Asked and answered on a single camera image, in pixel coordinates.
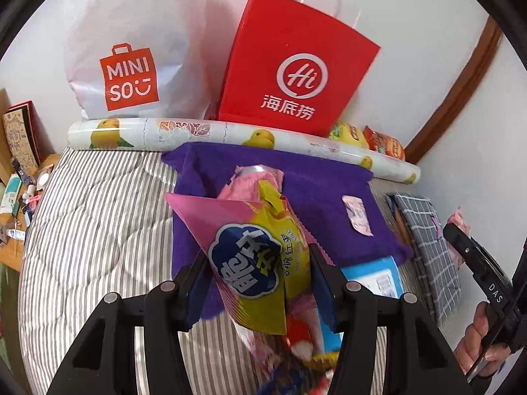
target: wooden table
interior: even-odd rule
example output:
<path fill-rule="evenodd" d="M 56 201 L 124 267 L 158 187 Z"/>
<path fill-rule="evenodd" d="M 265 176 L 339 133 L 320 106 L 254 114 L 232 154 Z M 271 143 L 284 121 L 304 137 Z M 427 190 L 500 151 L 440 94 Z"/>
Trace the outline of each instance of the wooden table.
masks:
<path fill-rule="evenodd" d="M 44 162 L 39 166 L 39 170 L 49 166 L 56 165 L 59 161 L 60 154 L 50 154 Z M 18 196 L 22 196 L 26 191 L 26 186 L 22 184 Z M 17 225 L 18 230 L 26 230 L 26 221 L 24 215 L 19 210 L 16 216 L 20 224 Z M 0 223 L 2 223 L 7 228 L 12 228 L 14 223 L 14 218 L 11 214 L 0 214 Z M 24 255 L 24 242 L 17 241 L 10 237 L 7 238 L 7 245 L 0 248 L 0 262 L 4 263 L 6 266 L 9 266 L 16 271 L 20 271 L 22 268 L 22 256 Z"/>

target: red paper bag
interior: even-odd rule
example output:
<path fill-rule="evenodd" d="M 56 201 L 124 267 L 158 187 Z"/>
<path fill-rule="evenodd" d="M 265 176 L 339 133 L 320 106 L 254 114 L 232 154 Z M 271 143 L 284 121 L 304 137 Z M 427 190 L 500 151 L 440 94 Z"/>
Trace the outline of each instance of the red paper bag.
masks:
<path fill-rule="evenodd" d="M 117 49 L 126 51 L 117 53 Z M 112 54 L 100 61 L 108 111 L 159 101 L 150 49 L 132 50 L 128 43 L 122 43 L 112 47 Z"/>
<path fill-rule="evenodd" d="M 249 0 L 236 32 L 219 120 L 325 137 L 380 47 L 295 0 Z"/>

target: striped bedding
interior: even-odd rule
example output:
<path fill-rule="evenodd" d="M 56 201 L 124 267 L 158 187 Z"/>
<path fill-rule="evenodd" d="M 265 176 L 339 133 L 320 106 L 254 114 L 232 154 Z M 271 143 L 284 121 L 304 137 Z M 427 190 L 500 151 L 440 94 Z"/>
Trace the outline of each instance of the striped bedding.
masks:
<path fill-rule="evenodd" d="M 70 344 L 100 299 L 148 292 L 171 278 L 172 212 L 163 199 L 176 173 L 147 151 L 74 151 L 61 156 L 27 233 L 19 288 L 20 347 L 33 395 L 44 395 Z M 407 186 L 374 179 L 383 192 Z M 420 297 L 413 265 L 405 291 Z M 196 395 L 250 395 L 264 382 L 225 312 L 180 333 Z M 386 333 L 379 329 L 372 393 L 382 393 Z M 148 394 L 142 329 L 136 329 L 139 394 Z"/>

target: snack brand logo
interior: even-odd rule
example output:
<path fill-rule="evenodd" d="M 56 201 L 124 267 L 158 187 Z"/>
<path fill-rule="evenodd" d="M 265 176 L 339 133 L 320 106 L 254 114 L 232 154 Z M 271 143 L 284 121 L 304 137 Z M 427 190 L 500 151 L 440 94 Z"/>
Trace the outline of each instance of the snack brand logo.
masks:
<path fill-rule="evenodd" d="M 159 101 L 157 73 L 149 48 L 132 50 L 128 43 L 112 47 L 100 60 L 108 111 Z"/>
<path fill-rule="evenodd" d="M 292 98 L 312 98 L 328 83 L 328 68 L 318 56 L 296 54 L 280 64 L 276 82 L 282 92 Z"/>
<path fill-rule="evenodd" d="M 241 297 L 257 299 L 278 286 L 281 244 L 262 227 L 227 224 L 210 245 L 209 258 L 219 276 Z"/>

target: white circle logo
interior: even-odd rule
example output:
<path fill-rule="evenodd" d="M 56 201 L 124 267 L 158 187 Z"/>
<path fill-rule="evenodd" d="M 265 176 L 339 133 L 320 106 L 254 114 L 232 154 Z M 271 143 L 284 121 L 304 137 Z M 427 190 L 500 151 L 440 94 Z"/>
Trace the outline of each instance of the white circle logo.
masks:
<path fill-rule="evenodd" d="M 282 92 L 292 98 L 312 98 L 322 92 L 328 83 L 328 68 L 318 56 L 296 54 L 287 58 L 278 67 L 276 82 Z"/>

